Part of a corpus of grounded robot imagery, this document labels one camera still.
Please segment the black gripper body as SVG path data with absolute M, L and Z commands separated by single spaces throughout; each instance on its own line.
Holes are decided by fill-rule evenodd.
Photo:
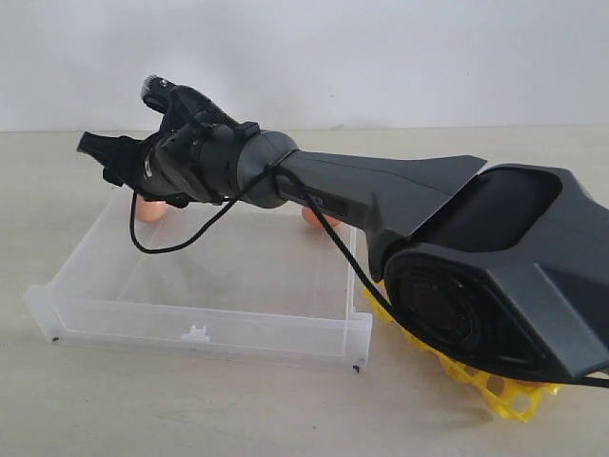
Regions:
M 102 177 L 110 184 L 143 190 L 144 163 L 151 148 L 152 137 L 113 137 L 86 131 L 82 134 L 76 150 L 100 164 L 103 168 Z

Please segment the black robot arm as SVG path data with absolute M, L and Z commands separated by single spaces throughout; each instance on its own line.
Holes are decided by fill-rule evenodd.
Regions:
M 608 368 L 608 211 L 561 168 L 471 155 L 306 152 L 256 124 L 143 140 L 85 133 L 104 178 L 181 208 L 293 201 L 360 229 L 359 276 L 406 330 L 493 374 L 600 386 Z

